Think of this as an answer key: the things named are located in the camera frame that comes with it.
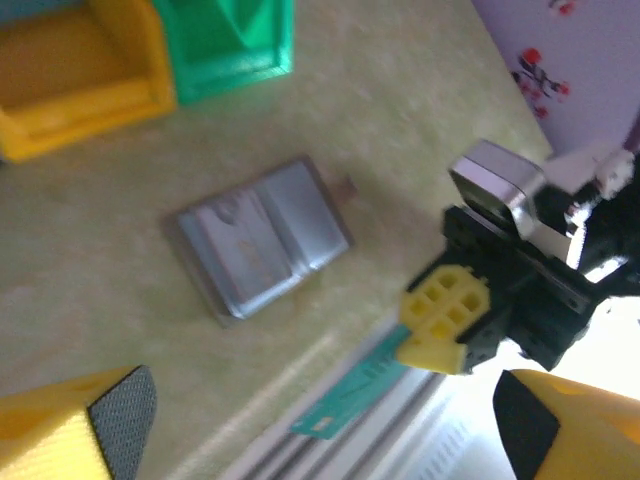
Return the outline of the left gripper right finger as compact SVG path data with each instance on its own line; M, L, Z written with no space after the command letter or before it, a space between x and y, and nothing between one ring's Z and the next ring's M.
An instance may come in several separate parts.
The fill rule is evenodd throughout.
M549 373L503 371L493 394L518 479L637 479L639 401Z

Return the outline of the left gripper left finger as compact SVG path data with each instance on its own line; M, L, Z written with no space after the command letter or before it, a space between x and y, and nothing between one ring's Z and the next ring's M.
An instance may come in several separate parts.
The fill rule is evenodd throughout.
M3 479L134 479L157 410L146 365L1 399Z

